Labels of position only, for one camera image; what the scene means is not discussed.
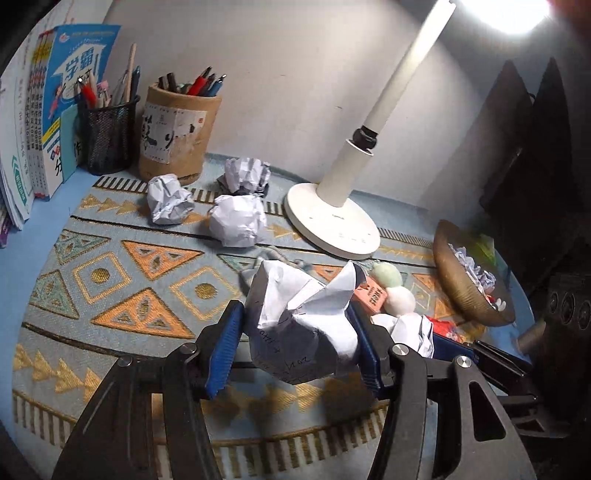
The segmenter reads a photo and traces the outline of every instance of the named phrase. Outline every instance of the pen holder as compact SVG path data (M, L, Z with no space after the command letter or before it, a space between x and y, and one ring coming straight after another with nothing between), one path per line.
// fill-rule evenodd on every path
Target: pen holder
M181 185L199 178L203 156L222 98L148 88L139 145L139 175L144 181L174 173Z
M80 133L82 159L93 175L106 175L129 168L134 159L135 99L104 108L82 106Z

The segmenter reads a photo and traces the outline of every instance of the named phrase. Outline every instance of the red pen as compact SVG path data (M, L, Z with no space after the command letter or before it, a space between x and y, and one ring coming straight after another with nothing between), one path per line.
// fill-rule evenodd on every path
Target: red pen
M92 88L90 87L90 85L85 84L82 81L81 77L78 78L78 84L80 85L80 93L82 94L82 96L86 100L86 103L88 104L88 108L94 108L96 105L96 95L92 91Z
M187 92L187 95L195 96L201 91L201 89L203 88L203 85L205 85L205 83L207 82L207 75L209 74L211 69L212 69L211 67L207 67L203 71L203 73L195 79L195 83L191 85L191 88Z

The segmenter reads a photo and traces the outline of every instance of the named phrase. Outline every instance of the lamp base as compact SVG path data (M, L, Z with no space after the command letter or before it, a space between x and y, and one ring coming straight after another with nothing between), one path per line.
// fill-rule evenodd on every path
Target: lamp base
M368 258L379 247L374 221L353 200L333 207L316 194L315 183L299 183L285 196L285 211L295 228L317 245L337 257L351 260Z

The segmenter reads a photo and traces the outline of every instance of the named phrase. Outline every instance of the white wall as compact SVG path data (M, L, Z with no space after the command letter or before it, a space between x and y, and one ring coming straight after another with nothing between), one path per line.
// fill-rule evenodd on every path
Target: white wall
M258 157L319 181L371 109L433 0L118 0L121 24L106 78L138 44L139 93L161 75L191 81L206 66L228 78L209 151ZM458 221L472 216L494 165L449 164L505 60L537 91L549 54L461 10L409 85L355 187ZM441 195L429 195L442 170Z

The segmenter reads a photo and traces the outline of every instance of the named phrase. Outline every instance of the patterned tablecloth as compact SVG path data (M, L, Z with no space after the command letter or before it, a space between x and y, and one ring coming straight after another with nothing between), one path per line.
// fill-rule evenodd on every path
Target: patterned tablecloth
M229 300L244 300L238 272L252 268L262 247L274 245L291 260L314 264L326 280L345 264L290 225L281 201L295 182L278 173L264 202L268 228L259 244L222 248L204 221L222 171L219 158L208 159L200 180L188 187L194 212L170 227L150 224L145 183L129 173L101 177L60 234L31 294L13 361L17 443L43 477L51 475L115 359L166 356L194 339ZM366 209L372 203L382 208L384 199L365 202ZM373 258L397 264L417 312L462 323L441 292L431 242L390 223L378 226L382 244ZM372 260L361 263L369 267ZM236 360L249 360L247 338ZM158 476L169 478L161 398L155 396L153 406ZM224 478L366 476L386 410L358 373L293 386L254 368L234 369L218 398L204 403Z

